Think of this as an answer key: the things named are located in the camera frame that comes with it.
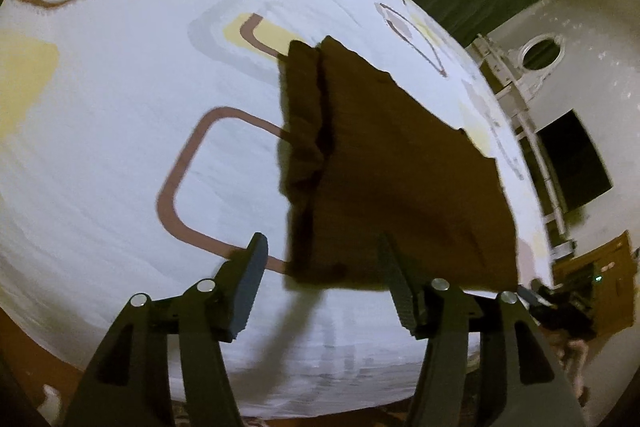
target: mattress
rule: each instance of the mattress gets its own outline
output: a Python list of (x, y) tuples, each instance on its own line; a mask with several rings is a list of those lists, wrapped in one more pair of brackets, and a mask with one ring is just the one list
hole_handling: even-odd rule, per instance
[(259, 231), (274, 259), (246, 330), (222, 346), (241, 412), (315, 416), (410, 396), (426, 341), (402, 329), (388, 292), (283, 275), (278, 60), (292, 39), (327, 35), (496, 159), (520, 279), (550, 282), (509, 122), (466, 51), (411, 0), (4, 0), (0, 306), (83, 368), (131, 295), (179, 295)]

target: brown cloth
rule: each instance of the brown cloth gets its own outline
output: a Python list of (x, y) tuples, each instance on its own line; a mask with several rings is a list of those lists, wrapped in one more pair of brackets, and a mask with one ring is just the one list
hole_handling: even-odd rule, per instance
[(380, 283), (376, 245), (389, 232), (432, 277), (516, 288), (515, 227), (495, 160), (464, 130), (331, 37), (318, 48), (290, 44), (286, 91), (290, 275)]

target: wooden cabinet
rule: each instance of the wooden cabinet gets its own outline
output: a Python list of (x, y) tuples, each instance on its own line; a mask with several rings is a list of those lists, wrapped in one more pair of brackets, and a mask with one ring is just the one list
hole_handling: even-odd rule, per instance
[(554, 264), (556, 284), (593, 265), (594, 328), (598, 336), (617, 333), (634, 323), (637, 266), (631, 256), (628, 232), (596, 250)]

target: black screen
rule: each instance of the black screen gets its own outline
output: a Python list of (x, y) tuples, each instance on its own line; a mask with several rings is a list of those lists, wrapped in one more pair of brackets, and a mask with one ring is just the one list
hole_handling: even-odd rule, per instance
[(567, 211), (589, 203), (612, 185), (587, 131), (574, 111), (538, 131), (553, 165)]

